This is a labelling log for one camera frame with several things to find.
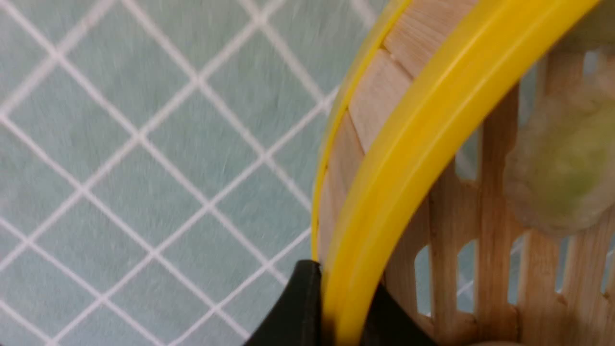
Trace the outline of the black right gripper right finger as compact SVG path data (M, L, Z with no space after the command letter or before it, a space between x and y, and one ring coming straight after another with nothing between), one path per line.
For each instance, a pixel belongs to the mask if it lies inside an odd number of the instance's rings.
M379 284L363 328L361 346L434 346L435 342Z

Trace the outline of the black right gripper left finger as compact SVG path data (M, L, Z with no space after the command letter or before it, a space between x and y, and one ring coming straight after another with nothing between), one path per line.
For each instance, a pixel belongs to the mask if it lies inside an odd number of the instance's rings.
M297 261L274 307L244 343L246 346L319 346L321 272L313 260Z

